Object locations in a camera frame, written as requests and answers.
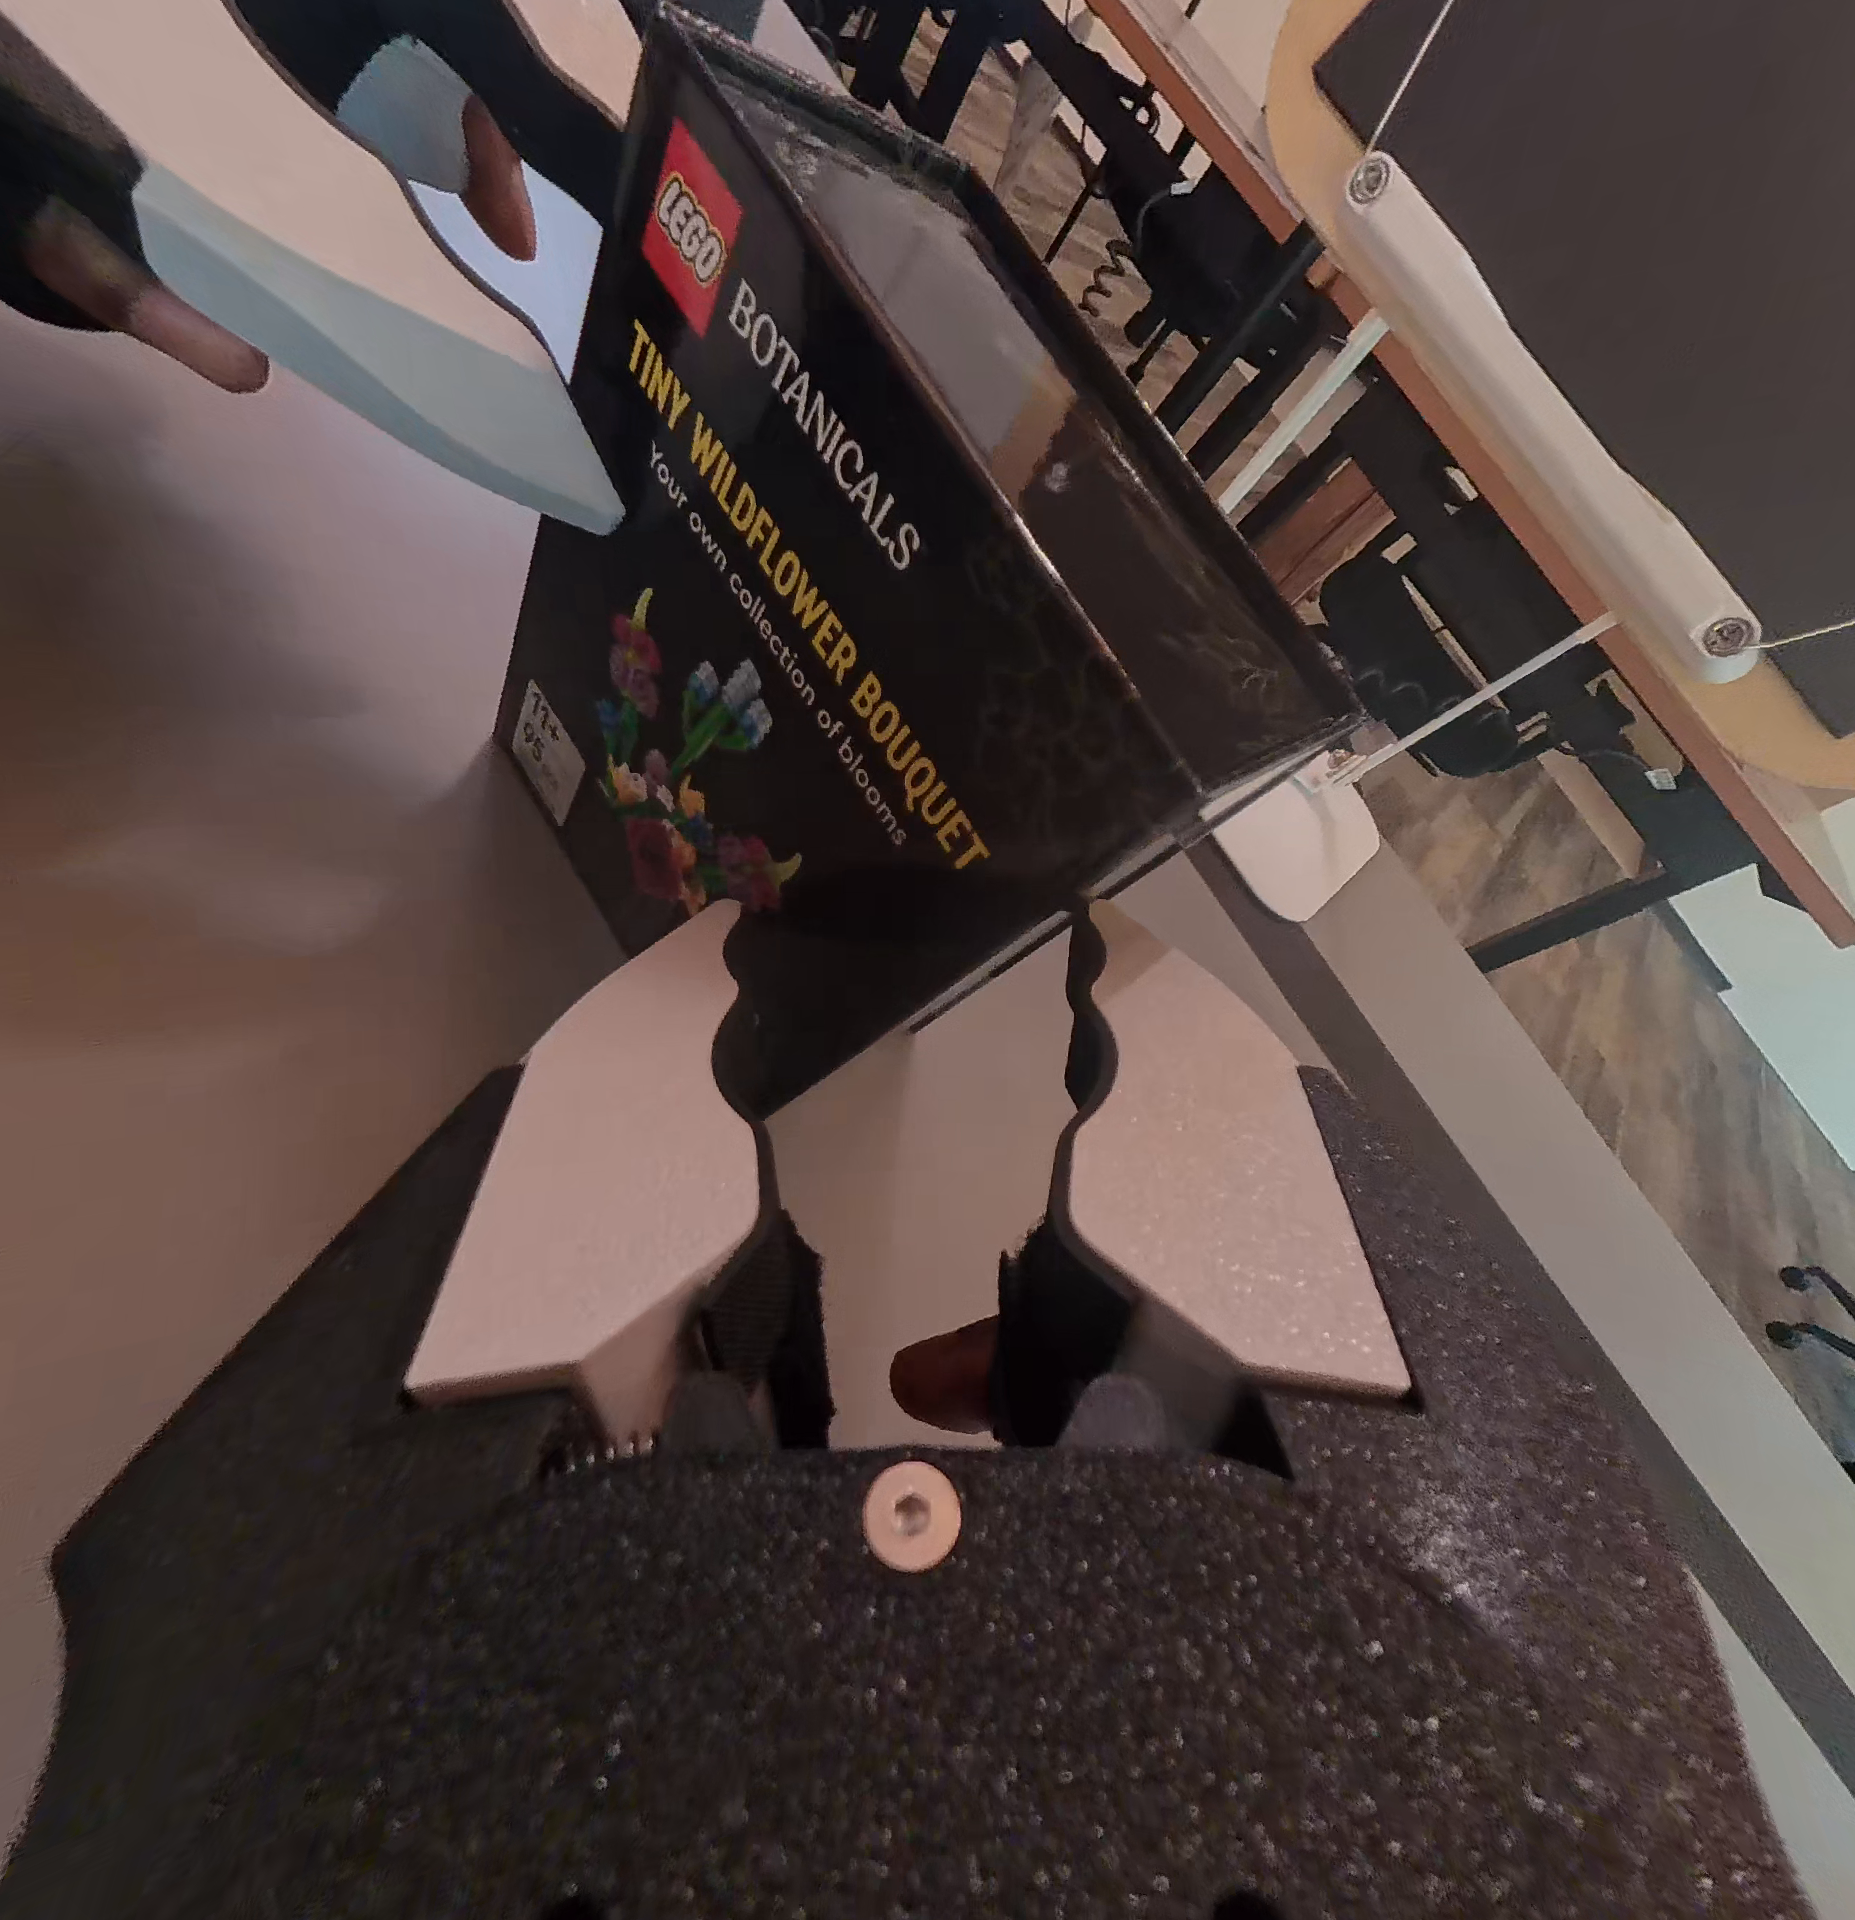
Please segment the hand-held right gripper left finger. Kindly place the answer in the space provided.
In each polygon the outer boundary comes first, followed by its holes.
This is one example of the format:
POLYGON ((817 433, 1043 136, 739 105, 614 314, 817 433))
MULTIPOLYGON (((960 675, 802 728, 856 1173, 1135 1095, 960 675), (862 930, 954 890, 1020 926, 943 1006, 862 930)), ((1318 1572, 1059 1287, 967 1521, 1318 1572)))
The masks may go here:
POLYGON ((409 1361, 415 1403, 667 1408, 691 1317, 766 1220, 758 1133, 714 1066, 739 917, 689 917, 527 1050, 409 1361))

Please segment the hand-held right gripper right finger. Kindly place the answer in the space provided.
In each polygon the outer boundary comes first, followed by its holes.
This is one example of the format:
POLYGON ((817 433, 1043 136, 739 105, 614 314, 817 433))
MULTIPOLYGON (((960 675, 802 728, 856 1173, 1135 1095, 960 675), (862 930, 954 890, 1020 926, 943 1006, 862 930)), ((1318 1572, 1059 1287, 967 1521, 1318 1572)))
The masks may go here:
POLYGON ((1299 1060, 1106 898, 1076 915, 1048 1221, 1112 1296, 1106 1361, 1169 1408, 1241 1390, 1406 1403, 1414 1378, 1299 1060))

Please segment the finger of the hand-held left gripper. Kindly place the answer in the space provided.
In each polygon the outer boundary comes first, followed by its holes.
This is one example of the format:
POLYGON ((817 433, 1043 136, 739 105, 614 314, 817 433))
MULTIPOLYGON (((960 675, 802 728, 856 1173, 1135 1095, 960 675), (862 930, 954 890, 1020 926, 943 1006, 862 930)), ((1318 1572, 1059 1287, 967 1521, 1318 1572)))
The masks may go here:
POLYGON ((508 2, 527 48, 527 81, 500 111, 526 168, 534 254, 526 312, 561 371, 573 371, 578 332, 618 192, 625 127, 643 58, 649 5, 508 2))
POLYGON ((543 332, 428 227, 425 183, 292 84, 233 5, 0 10, 143 159, 132 210, 174 296, 485 492, 591 534, 620 524, 543 332))

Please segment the black lego set box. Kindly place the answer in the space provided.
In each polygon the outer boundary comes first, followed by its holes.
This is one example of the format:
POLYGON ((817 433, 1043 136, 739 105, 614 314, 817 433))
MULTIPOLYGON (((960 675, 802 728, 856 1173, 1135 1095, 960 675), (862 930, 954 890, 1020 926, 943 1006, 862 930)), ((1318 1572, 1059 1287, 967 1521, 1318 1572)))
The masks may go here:
POLYGON ((765 1113, 1362 708, 960 157, 661 7, 498 737, 635 956, 738 915, 765 1113))

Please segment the person's left hand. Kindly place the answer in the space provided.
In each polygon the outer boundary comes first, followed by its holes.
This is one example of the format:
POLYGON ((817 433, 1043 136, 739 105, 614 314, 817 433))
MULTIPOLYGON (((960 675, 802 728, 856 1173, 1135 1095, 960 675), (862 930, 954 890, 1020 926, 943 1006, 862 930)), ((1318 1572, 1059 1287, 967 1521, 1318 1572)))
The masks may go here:
MULTIPOLYGON (((461 105, 461 134, 469 162, 461 205, 503 254, 533 260, 537 227, 523 162, 476 94, 461 105)), ((268 386, 268 355, 174 296, 59 199, 48 199, 25 227, 23 264, 84 320, 143 342, 220 391, 268 386)))

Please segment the black panel with wooden rim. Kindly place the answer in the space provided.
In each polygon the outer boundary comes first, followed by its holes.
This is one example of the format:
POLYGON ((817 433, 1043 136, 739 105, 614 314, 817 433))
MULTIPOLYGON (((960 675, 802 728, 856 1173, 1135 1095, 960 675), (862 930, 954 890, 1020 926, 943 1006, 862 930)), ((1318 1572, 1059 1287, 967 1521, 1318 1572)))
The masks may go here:
POLYGON ((1361 5, 1315 76, 1755 611, 1730 742, 1855 795, 1855 5, 1361 5))

